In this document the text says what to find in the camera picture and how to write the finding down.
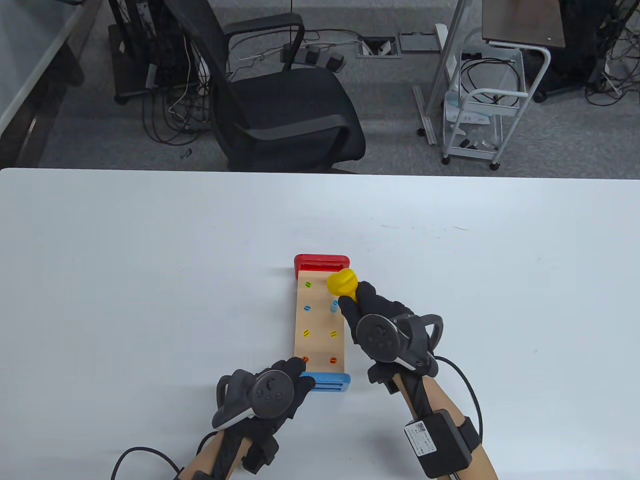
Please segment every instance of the white label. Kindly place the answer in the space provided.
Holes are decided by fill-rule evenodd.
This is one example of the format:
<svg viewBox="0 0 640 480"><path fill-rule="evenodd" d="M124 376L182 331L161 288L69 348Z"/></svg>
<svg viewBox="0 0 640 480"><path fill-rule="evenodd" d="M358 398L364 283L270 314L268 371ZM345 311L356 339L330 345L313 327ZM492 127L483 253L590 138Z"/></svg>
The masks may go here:
<svg viewBox="0 0 640 480"><path fill-rule="evenodd" d="M404 432L418 457L434 453L437 450L431 435L427 432L427 427L424 426L424 422L420 421L407 425L404 427Z"/></svg>

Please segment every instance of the yellow peg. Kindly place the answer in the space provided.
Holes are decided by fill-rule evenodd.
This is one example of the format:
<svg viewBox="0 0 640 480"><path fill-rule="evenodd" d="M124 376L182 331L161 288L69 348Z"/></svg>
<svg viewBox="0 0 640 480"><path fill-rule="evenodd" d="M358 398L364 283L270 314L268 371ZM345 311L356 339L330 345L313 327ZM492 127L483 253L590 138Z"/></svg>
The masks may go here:
<svg viewBox="0 0 640 480"><path fill-rule="evenodd" d="M336 297L347 296L353 298L353 301L358 301L356 299L358 277L350 268L340 270L327 278L326 287L331 292L331 295Z"/></svg>

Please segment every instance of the wooden tabletop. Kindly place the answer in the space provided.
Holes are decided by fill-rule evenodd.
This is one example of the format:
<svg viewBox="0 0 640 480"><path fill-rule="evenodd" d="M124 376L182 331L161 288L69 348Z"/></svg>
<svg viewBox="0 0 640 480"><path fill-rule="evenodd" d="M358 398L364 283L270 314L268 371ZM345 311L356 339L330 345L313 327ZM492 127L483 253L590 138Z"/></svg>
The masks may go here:
<svg viewBox="0 0 640 480"><path fill-rule="evenodd" d="M558 0L483 0L485 40L564 47Z"/></svg>

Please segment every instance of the forearm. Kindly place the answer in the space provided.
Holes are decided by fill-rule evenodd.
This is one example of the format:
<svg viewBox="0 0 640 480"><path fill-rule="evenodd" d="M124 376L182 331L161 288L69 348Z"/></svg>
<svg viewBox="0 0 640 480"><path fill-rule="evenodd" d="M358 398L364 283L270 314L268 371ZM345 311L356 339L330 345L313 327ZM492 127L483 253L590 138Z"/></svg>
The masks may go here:
<svg viewBox="0 0 640 480"><path fill-rule="evenodd" d="M404 396L404 399L409 406L409 410L411 410L413 419L417 420L411 401L406 393L406 389L402 384L399 374L394 376L394 381ZM464 414L462 414L456 404L454 404L447 394L440 388L438 383L433 378L425 376L422 378L422 384L424 385L424 391L427 394L431 408L433 410L447 410L454 423L457 426L461 426L465 421ZM489 457L487 457L482 444L478 445L478 447L472 452L471 458L472 461L469 467L457 472L460 480L497 480L498 476L496 475L493 465L489 461ZM438 480L449 480L449 478L441 477Z"/></svg>
<svg viewBox="0 0 640 480"><path fill-rule="evenodd" d="M196 472L205 472L207 475L211 475L213 471L213 465L216 463L218 452L220 451L220 445L225 435L224 431L219 432L213 439L202 449L202 452L196 455L196 458L178 475L179 480L191 480ZM244 438L240 444L240 449L236 455L231 469L227 475L227 478L231 476L236 467L240 464L242 458L246 455L249 447L251 446L251 440Z"/></svg>

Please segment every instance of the vr controller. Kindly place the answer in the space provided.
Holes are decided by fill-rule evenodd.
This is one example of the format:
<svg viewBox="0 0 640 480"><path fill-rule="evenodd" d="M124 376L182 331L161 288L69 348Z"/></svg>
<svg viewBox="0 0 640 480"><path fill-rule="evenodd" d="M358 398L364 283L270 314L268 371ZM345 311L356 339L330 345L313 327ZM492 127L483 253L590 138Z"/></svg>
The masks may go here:
<svg viewBox="0 0 640 480"><path fill-rule="evenodd" d="M261 374L236 370L218 382L218 411L211 425L221 431L244 419L275 419L287 411L293 395L293 382L280 370L267 370Z"/></svg>
<svg viewBox="0 0 640 480"><path fill-rule="evenodd" d="M426 330L429 325L433 325L431 335ZM369 314L356 325L356 338L362 350L377 362L395 362L420 376L435 377L438 362L431 352L440 342L442 326L438 315L403 314L388 319Z"/></svg>

